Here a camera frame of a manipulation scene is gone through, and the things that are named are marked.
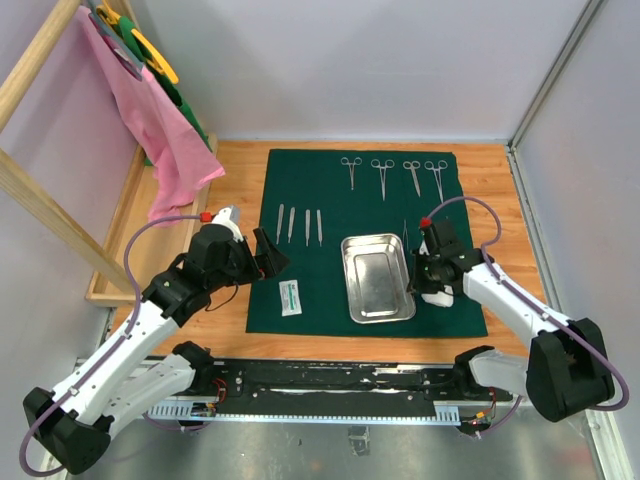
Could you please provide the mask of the white cotton balls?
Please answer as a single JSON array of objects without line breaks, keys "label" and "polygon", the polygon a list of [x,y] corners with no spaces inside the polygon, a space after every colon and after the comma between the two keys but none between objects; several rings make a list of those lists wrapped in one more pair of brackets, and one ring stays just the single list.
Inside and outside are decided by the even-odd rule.
[{"label": "white cotton balls", "polygon": [[454,303],[454,294],[449,286],[444,291],[422,294],[421,298],[425,303],[441,308],[450,308]]}]

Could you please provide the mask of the green white packet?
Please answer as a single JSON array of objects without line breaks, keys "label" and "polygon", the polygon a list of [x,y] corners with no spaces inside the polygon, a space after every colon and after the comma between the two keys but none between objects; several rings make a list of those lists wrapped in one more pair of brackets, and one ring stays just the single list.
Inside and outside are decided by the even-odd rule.
[{"label": "green white packet", "polygon": [[302,305],[297,280],[286,280],[279,283],[281,314],[283,317],[300,315]]}]

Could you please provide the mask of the steel instrument tray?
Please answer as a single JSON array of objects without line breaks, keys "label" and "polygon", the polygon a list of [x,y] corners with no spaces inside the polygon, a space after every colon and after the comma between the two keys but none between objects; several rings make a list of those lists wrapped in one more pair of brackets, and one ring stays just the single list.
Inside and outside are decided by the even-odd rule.
[{"label": "steel instrument tray", "polygon": [[416,303],[401,239],[393,233],[346,237],[341,242],[349,314],[360,325],[407,321]]}]

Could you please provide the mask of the steel tweezers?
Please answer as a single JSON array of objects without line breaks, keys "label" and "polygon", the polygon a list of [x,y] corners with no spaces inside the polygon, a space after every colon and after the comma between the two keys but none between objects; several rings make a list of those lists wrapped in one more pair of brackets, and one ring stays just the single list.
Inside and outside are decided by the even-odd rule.
[{"label": "steel tweezers", "polygon": [[409,250],[409,232],[408,232],[408,222],[406,219],[403,219],[402,242],[403,242],[405,251],[408,251]]}]

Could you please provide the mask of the dark green surgical cloth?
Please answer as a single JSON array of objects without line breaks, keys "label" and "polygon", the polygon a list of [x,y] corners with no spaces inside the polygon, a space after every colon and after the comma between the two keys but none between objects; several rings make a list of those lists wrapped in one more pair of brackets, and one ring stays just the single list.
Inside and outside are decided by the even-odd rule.
[{"label": "dark green surgical cloth", "polygon": [[[361,157],[355,170],[355,190],[342,157]],[[387,172],[386,200],[381,199],[379,173],[373,159],[393,159]],[[419,223],[441,202],[426,161],[445,160],[444,200],[462,195],[459,169],[450,152],[285,150],[269,153],[260,225],[276,243],[278,207],[285,205],[278,249],[291,263],[276,278],[252,286],[246,330],[249,333],[391,338],[473,338],[488,334],[481,306],[467,298],[450,308],[419,300],[407,321],[360,325],[349,314],[341,242],[350,236],[393,233],[402,240],[408,222],[409,249],[420,246]],[[419,161],[418,197],[404,161]],[[287,243],[289,210],[296,208],[294,232]],[[305,210],[311,210],[311,238],[305,246]],[[323,245],[318,244],[316,210],[322,212]],[[283,317],[279,283],[297,280],[302,313]]]}]

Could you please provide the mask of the steel forceps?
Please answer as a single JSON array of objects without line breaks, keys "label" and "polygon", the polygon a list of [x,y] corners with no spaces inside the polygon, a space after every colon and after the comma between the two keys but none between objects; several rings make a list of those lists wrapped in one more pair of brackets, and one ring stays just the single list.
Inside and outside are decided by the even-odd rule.
[{"label": "steel forceps", "polygon": [[379,173],[381,199],[382,201],[385,201],[387,172],[395,167],[395,161],[393,159],[380,160],[375,158],[371,161],[370,165]]},{"label": "steel forceps", "polygon": [[443,182],[442,182],[442,172],[448,168],[448,162],[445,160],[438,160],[436,162],[426,161],[424,164],[424,167],[426,170],[430,171],[433,174],[439,200],[441,203],[443,203],[444,191],[443,191]]},{"label": "steel forceps", "polygon": [[354,191],[355,190],[355,170],[357,166],[360,166],[362,164],[362,158],[361,157],[354,157],[354,158],[342,157],[340,159],[340,163],[343,166],[346,166],[348,168],[350,190]]},{"label": "steel forceps", "polygon": [[414,185],[414,190],[418,197],[421,197],[421,187],[418,178],[418,171],[421,168],[421,163],[419,161],[404,161],[403,168],[410,172],[411,178]]}]

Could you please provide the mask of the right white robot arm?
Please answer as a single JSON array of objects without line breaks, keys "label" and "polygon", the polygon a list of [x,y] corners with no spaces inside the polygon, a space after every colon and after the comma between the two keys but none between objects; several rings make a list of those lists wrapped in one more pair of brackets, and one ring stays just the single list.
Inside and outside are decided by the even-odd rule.
[{"label": "right white robot arm", "polygon": [[527,349],[524,357],[494,347],[462,354],[455,392],[474,400],[488,387],[524,396],[537,412],[558,422],[613,398],[612,367],[602,331],[588,318],[574,320],[539,301],[495,262],[472,249],[450,257],[420,247],[411,253],[408,285],[431,305],[450,308],[473,300],[496,315]]}]

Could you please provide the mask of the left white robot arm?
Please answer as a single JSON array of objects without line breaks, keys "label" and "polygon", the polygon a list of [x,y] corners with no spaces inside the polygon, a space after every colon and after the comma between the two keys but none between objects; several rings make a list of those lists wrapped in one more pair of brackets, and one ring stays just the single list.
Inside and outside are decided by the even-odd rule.
[{"label": "left white robot arm", "polygon": [[27,461],[31,440],[58,461],[60,470],[77,475],[154,404],[174,393],[200,396],[212,388],[214,371],[202,363],[206,352],[192,345],[137,378],[130,375],[157,345],[209,307],[213,293],[273,278],[289,265],[263,229],[253,233],[256,252],[232,220],[216,217],[202,226],[165,271],[146,288],[134,289],[130,315],[80,368],[52,389],[35,387],[24,397],[29,429],[19,461],[25,473],[40,474]]}]

